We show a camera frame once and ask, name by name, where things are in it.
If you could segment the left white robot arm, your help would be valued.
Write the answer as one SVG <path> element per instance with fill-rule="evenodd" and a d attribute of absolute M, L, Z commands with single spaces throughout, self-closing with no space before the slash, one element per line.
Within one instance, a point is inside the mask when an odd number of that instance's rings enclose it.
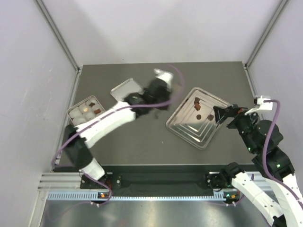
<path fill-rule="evenodd" d="M 116 128 L 135 121 L 152 109 L 167 110 L 170 105 L 172 77 L 156 77 L 141 93 L 130 93 L 98 117 L 76 127 L 65 128 L 62 149 L 73 166 L 91 178 L 96 187 L 107 183 L 107 175 L 92 156 L 90 148 Z"/>

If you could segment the brown layered square chocolate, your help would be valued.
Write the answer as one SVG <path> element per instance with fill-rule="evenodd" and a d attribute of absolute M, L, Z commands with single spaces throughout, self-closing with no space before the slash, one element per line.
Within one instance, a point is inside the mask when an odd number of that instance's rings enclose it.
<path fill-rule="evenodd" d="M 208 119 L 209 121 L 212 121 L 213 118 L 214 118 L 214 116 L 213 116 L 212 114 L 208 115 L 208 117 L 207 117 L 207 119 Z"/>

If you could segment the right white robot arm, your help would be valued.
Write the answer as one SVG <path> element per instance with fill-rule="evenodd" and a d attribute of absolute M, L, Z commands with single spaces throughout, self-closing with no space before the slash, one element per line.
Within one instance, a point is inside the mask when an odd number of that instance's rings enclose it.
<path fill-rule="evenodd" d="M 283 140 L 277 126 L 281 104 L 277 100 L 266 100 L 265 104 L 276 104 L 273 120 L 259 120 L 258 111 L 262 105 L 247 109 L 237 105 L 226 108 L 214 106 L 215 122 L 236 129 L 249 153 L 257 171 L 275 194 L 271 199 L 236 162 L 224 166 L 218 174 L 208 176 L 208 187 L 213 191 L 235 188 L 242 193 L 263 215 L 271 227 L 301 227 L 303 225 L 303 196 L 298 188 L 294 166 L 278 144 Z"/>

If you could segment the metal tongs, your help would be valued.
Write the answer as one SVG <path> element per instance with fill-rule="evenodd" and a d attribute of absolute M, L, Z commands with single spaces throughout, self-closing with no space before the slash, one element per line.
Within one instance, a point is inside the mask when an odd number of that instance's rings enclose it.
<path fill-rule="evenodd" d="M 174 104 L 177 100 L 179 100 L 179 97 L 182 95 L 184 90 L 184 87 L 181 84 L 175 84 L 172 86 L 171 94 L 168 99 L 169 104 L 162 107 L 157 107 L 154 113 L 154 118 L 157 120 L 159 118 L 159 115 L 162 111 L 169 110 L 170 106 Z"/>

